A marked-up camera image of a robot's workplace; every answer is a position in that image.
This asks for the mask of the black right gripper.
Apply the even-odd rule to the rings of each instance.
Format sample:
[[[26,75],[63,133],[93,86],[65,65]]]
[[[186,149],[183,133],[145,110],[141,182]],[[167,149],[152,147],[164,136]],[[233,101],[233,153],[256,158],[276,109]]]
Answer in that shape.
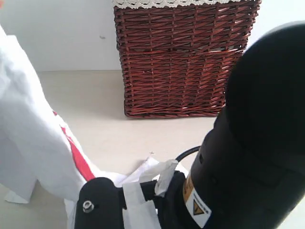
[[[141,183],[145,200],[152,200],[158,210],[162,229],[184,229],[182,187],[185,175],[175,171],[164,197],[154,193],[157,181]],[[88,181],[80,190],[75,214],[75,229],[123,229],[121,187],[105,177]]]

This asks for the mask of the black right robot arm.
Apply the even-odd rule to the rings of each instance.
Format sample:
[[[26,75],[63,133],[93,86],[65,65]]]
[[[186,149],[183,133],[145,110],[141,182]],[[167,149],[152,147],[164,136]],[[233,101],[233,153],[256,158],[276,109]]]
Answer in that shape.
[[[305,196],[305,23],[240,58],[201,146],[121,187],[80,190],[77,229],[275,229]]]

